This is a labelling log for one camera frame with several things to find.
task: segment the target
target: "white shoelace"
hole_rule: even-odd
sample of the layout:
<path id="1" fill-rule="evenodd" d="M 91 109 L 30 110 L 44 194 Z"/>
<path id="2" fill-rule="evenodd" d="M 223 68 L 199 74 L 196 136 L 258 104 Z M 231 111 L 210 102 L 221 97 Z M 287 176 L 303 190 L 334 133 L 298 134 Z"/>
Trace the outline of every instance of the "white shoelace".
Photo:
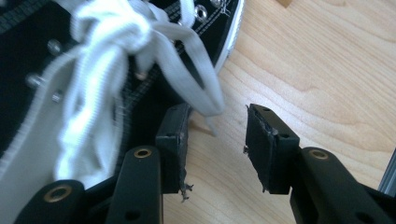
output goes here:
<path id="1" fill-rule="evenodd" d="M 204 44 L 191 29 L 193 1 L 181 0 L 180 7 L 181 25 L 169 22 L 162 9 L 140 0 L 95 0 L 73 14 L 71 34 L 83 52 L 65 96 L 56 179 L 77 179 L 89 188 L 113 175 L 122 133 L 117 110 L 122 107 L 120 92 L 128 55 L 135 56 L 142 73 L 157 63 L 172 88 L 207 120 L 222 112 L 217 74 Z M 204 89 L 179 58 L 172 40 L 183 42 Z"/>

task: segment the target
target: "sneaker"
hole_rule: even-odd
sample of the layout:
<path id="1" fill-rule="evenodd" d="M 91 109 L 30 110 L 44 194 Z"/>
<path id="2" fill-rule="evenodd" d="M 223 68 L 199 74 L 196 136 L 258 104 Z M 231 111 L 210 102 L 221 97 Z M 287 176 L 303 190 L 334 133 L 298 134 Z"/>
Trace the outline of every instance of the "sneaker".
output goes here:
<path id="1" fill-rule="evenodd" d="M 27 0 L 1 11 L 0 121 L 5 128 L 0 141 L 4 151 L 0 201 L 7 207 L 0 207 L 0 217 L 5 223 L 12 222 L 34 193 L 54 178 L 78 179 L 88 188 L 114 175 L 125 148 L 155 144 L 155 133 L 170 106 L 186 101 L 206 117 L 222 111 L 216 73 L 233 48 L 243 1 L 104 2 L 81 6 L 79 1 L 58 5 Z M 93 46 L 72 40 L 67 10 L 73 11 L 76 24 L 73 38 Z M 106 29 L 128 21 L 109 17 L 95 30 L 92 20 L 105 17 L 106 10 L 147 23 L 133 27 L 140 29 L 138 35 L 155 30 L 158 36 L 138 36 L 132 44 L 121 39 L 116 48 L 108 48 L 102 37 L 114 38 Z M 196 22 L 191 22 L 191 13 Z M 111 29 L 111 34 L 118 33 Z M 176 38 L 184 45 L 171 42 Z M 128 57 L 119 46 L 134 56 Z M 92 50 L 98 51 L 86 56 Z M 113 72 L 97 75 L 104 67 Z M 197 101 L 196 96 L 206 100 Z M 87 116 L 81 111 L 98 113 Z"/>

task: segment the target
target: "screw hole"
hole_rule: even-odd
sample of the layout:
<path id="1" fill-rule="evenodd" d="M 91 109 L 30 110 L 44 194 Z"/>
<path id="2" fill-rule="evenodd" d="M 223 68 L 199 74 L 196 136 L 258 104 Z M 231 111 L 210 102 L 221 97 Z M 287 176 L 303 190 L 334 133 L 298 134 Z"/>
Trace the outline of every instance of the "screw hole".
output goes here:
<path id="1" fill-rule="evenodd" d="M 58 186 L 51 189 L 46 193 L 46 195 L 44 195 L 44 201 L 47 203 L 56 203 L 67 198 L 71 192 L 72 188 L 68 185 Z"/>
<path id="2" fill-rule="evenodd" d="M 146 158 L 149 157 L 150 155 L 151 155 L 151 150 L 145 148 L 138 149 L 134 153 L 134 156 L 137 158 Z"/>
<path id="3" fill-rule="evenodd" d="M 329 159 L 329 155 L 327 155 L 327 153 L 322 152 L 320 150 L 310 150 L 309 153 L 311 154 L 311 156 L 319 159 L 319 160 L 327 160 Z"/>
<path id="4" fill-rule="evenodd" d="M 356 213 L 356 217 L 363 223 L 368 223 L 368 224 L 375 223 L 374 219 L 367 213 L 362 213 L 362 212 Z"/>
<path id="5" fill-rule="evenodd" d="M 125 219 L 128 220 L 128 221 L 137 220 L 138 218 L 140 218 L 140 212 L 139 211 L 132 210 L 132 211 L 127 211 L 125 213 Z"/>

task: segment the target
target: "wooden surface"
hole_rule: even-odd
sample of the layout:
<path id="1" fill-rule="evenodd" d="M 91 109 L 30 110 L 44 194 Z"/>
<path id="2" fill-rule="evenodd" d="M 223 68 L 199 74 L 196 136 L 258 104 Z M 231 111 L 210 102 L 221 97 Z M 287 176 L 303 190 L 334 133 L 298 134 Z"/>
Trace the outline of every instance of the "wooden surface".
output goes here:
<path id="1" fill-rule="evenodd" d="M 292 0 L 276 0 L 283 7 L 288 7 Z"/>
<path id="2" fill-rule="evenodd" d="M 190 199 L 164 196 L 165 223 L 295 223 L 289 196 L 262 194 L 246 155 L 250 103 L 272 108 L 301 147 L 334 153 L 377 188 L 396 147 L 396 1 L 247 0 L 235 50 L 220 72 L 219 136 L 194 115 Z"/>

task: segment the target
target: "black sneaker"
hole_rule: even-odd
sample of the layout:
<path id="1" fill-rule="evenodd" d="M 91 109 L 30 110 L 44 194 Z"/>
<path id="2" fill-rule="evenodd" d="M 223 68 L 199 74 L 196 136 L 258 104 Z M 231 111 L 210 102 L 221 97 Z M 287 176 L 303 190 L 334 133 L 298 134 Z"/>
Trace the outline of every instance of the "black sneaker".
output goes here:
<path id="1" fill-rule="evenodd" d="M 62 140 L 59 139 L 62 139 L 61 130 L 67 132 L 65 126 L 71 119 L 65 115 L 68 113 L 67 108 L 72 114 L 80 110 L 80 108 L 69 108 L 70 105 L 76 106 L 81 103 L 78 97 L 74 98 L 73 103 L 73 100 L 70 100 L 73 99 L 70 97 L 72 94 L 70 92 L 73 92 L 71 90 L 76 86 L 81 85 L 78 84 L 78 78 L 72 75 L 76 73 L 77 58 L 84 53 L 86 47 L 79 45 L 69 34 L 70 14 L 64 8 L 70 10 L 74 8 L 74 5 L 66 5 L 65 1 L 58 2 L 63 7 L 48 0 L 31 0 L 21 1 L 18 5 L 8 6 L 1 11 L 0 75 L 3 81 L 2 88 L 0 88 L 2 102 L 0 125 L 3 131 L 0 149 L 3 155 L 0 160 L 0 201 L 2 204 L 7 204 L 7 207 L 0 207 L 0 217 L 5 223 L 12 222 L 33 194 L 54 180 L 54 173 L 57 176 L 56 169 L 61 170 L 60 173 L 63 171 L 70 173 L 70 170 L 73 170 L 69 169 L 71 166 L 65 166 L 67 169 L 59 168 L 62 167 L 62 156 L 65 158 L 65 155 L 70 153 L 64 150 L 61 146 Z M 138 6 L 141 3 L 137 3 L 134 9 L 143 10 L 142 13 L 144 13 L 146 8 Z M 236 0 L 194 2 L 196 22 L 192 29 L 203 41 L 216 73 L 233 48 L 243 3 L 243 1 Z M 178 1 L 173 3 L 152 1 L 151 4 L 163 8 L 171 22 L 183 21 L 180 19 Z M 161 10 L 153 10 L 158 15 L 148 14 L 147 16 L 161 17 Z M 173 31 L 164 30 L 165 26 L 151 25 L 159 28 L 157 32 L 174 35 Z M 176 29 L 182 35 L 190 34 Z M 178 41 L 174 44 L 183 64 L 192 74 L 193 80 L 196 80 L 198 85 L 205 86 L 206 90 L 210 89 L 211 87 L 207 86 L 206 77 L 202 78 L 202 75 L 199 75 L 207 67 L 197 69 L 197 59 L 191 60 L 186 53 L 186 50 L 196 52 L 195 49 L 188 49 L 189 44 L 184 46 Z M 197 46 L 196 40 L 192 40 L 192 45 Z M 169 81 L 169 77 L 166 79 L 166 75 L 163 75 L 166 74 L 166 71 L 163 71 L 164 67 L 168 68 L 168 64 L 159 63 L 163 68 L 154 65 L 146 76 L 136 76 L 135 74 L 144 73 L 147 70 L 141 67 L 142 64 L 149 66 L 153 63 L 152 61 L 139 62 L 141 59 L 142 57 L 139 59 L 139 56 L 129 57 L 130 66 L 126 67 L 128 76 L 121 78 L 126 81 L 119 80 L 125 83 L 122 92 L 113 91 L 114 97 L 106 101 L 106 104 L 111 105 L 111 109 L 101 111 L 105 112 L 101 115 L 101 120 L 106 120 L 107 123 L 96 124 L 95 130 L 99 130 L 95 132 L 96 140 L 89 144 L 83 141 L 79 145 L 92 149 L 79 154 L 86 160 L 84 162 L 73 161 L 70 164 L 77 169 L 73 171 L 73 174 L 65 174 L 72 178 L 76 176 L 86 185 L 86 188 L 117 172 L 116 163 L 118 161 L 120 164 L 121 159 L 118 158 L 122 157 L 126 148 L 155 145 L 156 132 L 170 106 L 178 105 L 184 100 L 192 105 L 195 104 L 190 96 L 180 97 L 178 95 L 180 90 L 177 92 L 173 90 L 175 86 L 182 88 L 183 85 L 175 83 L 175 79 Z M 206 111 L 201 105 L 196 106 L 195 109 L 206 116 L 213 116 L 220 113 L 222 109 L 221 105 L 215 103 L 216 108 L 212 111 Z M 100 125 L 109 127 L 111 132 L 101 129 Z M 70 136 L 77 139 L 81 137 L 81 133 Z M 100 144 L 109 146 L 113 150 L 103 153 L 96 147 Z"/>

